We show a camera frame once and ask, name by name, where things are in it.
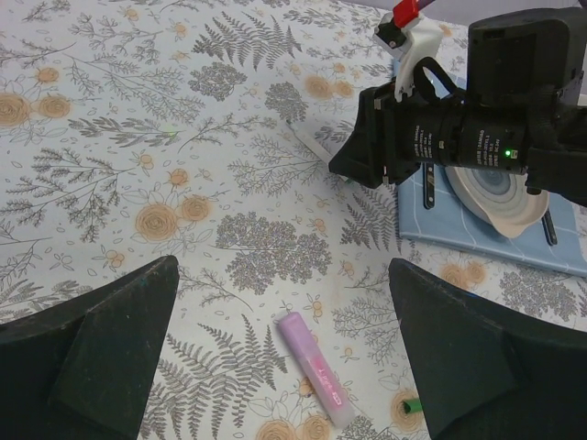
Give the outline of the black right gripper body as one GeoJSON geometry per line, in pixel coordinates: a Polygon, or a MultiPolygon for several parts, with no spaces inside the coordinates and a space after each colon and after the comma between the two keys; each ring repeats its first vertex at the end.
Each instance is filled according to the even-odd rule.
{"type": "Polygon", "coordinates": [[[416,94],[402,103],[391,85],[360,93],[360,177],[401,183],[422,163],[523,174],[526,116],[468,103],[451,93],[434,103],[416,94]]]}

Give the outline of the white green-tipped marker pen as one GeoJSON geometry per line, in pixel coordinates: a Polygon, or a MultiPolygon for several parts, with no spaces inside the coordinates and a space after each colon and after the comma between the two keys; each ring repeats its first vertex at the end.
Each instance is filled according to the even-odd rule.
{"type": "Polygon", "coordinates": [[[329,168],[330,161],[333,159],[333,155],[328,152],[314,137],[307,132],[303,131],[302,128],[298,127],[291,119],[285,120],[286,125],[293,132],[294,136],[305,145],[313,154],[321,159],[327,168],[329,168]]]}

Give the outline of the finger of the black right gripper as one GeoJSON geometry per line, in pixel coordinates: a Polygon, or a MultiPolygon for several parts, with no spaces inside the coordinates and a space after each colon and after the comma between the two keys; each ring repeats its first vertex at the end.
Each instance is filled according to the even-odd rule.
{"type": "Polygon", "coordinates": [[[389,183],[387,175],[390,139],[353,132],[329,161],[328,170],[365,187],[389,183]]]}

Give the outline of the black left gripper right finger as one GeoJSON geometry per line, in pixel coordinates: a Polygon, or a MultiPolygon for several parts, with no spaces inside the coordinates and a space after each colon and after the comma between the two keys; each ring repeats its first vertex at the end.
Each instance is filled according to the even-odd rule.
{"type": "Polygon", "coordinates": [[[431,438],[585,438],[585,333],[402,258],[389,265],[389,286],[431,438]]]}

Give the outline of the pink highlighter pen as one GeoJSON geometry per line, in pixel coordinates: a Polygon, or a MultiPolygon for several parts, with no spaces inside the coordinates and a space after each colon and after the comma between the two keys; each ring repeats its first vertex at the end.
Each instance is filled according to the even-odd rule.
{"type": "Polygon", "coordinates": [[[352,404],[303,317],[298,312],[288,313],[277,326],[333,425],[337,429],[348,427],[356,417],[352,404]]]}

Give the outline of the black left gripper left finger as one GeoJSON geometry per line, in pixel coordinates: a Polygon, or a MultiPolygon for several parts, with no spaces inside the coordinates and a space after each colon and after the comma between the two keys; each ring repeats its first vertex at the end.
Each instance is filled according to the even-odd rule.
{"type": "Polygon", "coordinates": [[[137,438],[178,284],[161,257],[2,324],[2,438],[137,438]]]}

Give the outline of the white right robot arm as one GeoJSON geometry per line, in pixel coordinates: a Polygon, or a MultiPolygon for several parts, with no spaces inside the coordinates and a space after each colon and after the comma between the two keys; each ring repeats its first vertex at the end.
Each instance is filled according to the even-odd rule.
{"type": "Polygon", "coordinates": [[[501,171],[523,175],[530,194],[585,205],[585,10],[535,8],[471,24],[458,86],[437,61],[443,32],[423,6],[403,1],[375,29],[400,68],[360,93],[329,170],[372,189],[400,184],[424,163],[501,171]]]}

